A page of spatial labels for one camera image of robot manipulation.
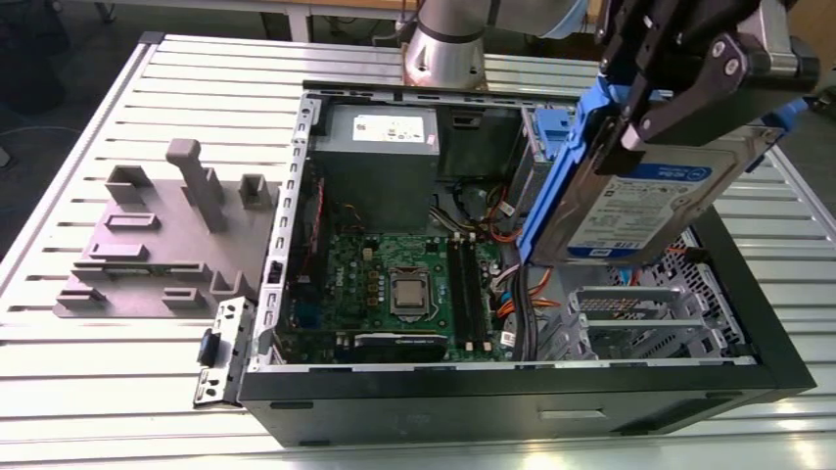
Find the ram slot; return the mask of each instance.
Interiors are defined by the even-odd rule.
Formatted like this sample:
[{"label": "ram slot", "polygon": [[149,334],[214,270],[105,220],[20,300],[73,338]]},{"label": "ram slot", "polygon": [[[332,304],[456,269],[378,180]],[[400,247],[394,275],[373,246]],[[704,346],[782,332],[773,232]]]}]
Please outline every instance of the ram slot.
[{"label": "ram slot", "polygon": [[456,329],[456,347],[473,346],[473,325],[468,309],[466,278],[464,277],[462,244],[446,244],[446,272],[449,275],[449,291],[453,307],[453,326]]},{"label": "ram slot", "polygon": [[481,345],[486,341],[486,319],[484,318],[482,278],[480,263],[476,260],[476,243],[465,242],[461,244],[461,255],[473,341]]}]

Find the hard drive label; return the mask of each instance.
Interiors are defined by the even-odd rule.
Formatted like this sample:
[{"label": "hard drive label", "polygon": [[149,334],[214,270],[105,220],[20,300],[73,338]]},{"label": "hard drive label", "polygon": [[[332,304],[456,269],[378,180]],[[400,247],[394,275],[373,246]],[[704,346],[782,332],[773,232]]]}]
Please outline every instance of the hard drive label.
[{"label": "hard drive label", "polygon": [[640,164],[614,176],[569,240],[569,254],[621,258],[640,251],[710,172],[706,166]]},{"label": "hard drive label", "polygon": [[421,144],[422,139],[420,116],[358,115],[353,118],[353,140]]}]

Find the floor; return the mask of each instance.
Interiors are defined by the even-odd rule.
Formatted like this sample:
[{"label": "floor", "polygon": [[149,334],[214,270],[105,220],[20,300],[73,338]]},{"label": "floor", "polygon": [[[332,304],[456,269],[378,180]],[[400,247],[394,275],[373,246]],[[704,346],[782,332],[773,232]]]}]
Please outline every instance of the floor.
[{"label": "floor", "polygon": [[[64,4],[58,18],[70,48],[52,57],[52,65],[66,88],[64,104],[36,117],[22,117],[0,106],[0,146],[12,156],[12,163],[0,168],[0,219],[4,222],[0,254],[5,254],[14,241],[142,31],[265,38],[265,24],[256,13],[118,5],[116,16],[114,23],[102,24],[92,4]],[[266,26],[273,38],[289,38],[282,17],[269,16]],[[322,18],[313,22],[313,39],[318,42],[369,45],[372,35],[390,31],[390,22],[357,20],[336,26]],[[537,54],[538,45],[529,44],[520,34],[496,31],[485,39],[485,50],[498,54]],[[836,163],[828,159],[836,148],[833,122],[813,114],[804,114],[800,122],[784,149],[833,212],[836,185],[830,181],[836,180]],[[36,126],[50,128],[17,130]]]}]

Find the hard drive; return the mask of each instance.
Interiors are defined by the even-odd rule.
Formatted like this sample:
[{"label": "hard drive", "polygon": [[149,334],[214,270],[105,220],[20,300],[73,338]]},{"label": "hard drive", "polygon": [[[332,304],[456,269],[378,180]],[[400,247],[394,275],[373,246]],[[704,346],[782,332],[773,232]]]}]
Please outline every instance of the hard drive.
[{"label": "hard drive", "polygon": [[517,241],[533,264],[652,262],[781,130],[745,126],[702,147],[638,144],[641,163],[618,175],[596,174],[581,133],[576,122]]}]

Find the white table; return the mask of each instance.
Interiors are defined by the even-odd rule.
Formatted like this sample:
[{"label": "white table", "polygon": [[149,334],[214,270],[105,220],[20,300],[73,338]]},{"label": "white table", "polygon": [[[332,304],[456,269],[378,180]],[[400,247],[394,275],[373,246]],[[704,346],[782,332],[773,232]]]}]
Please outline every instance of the white table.
[{"label": "white table", "polygon": [[[93,232],[114,165],[176,177],[172,137],[202,142],[221,179],[282,180],[300,82],[401,82],[393,49],[168,36],[140,44],[0,264],[0,461],[73,468],[836,467],[836,236],[780,152],[716,203],[818,388],[653,439],[282,451],[240,411],[193,412],[194,356],[209,320],[58,319],[50,308]],[[576,96],[594,64],[486,57],[489,87]],[[184,462],[169,461],[182,467]]]}]

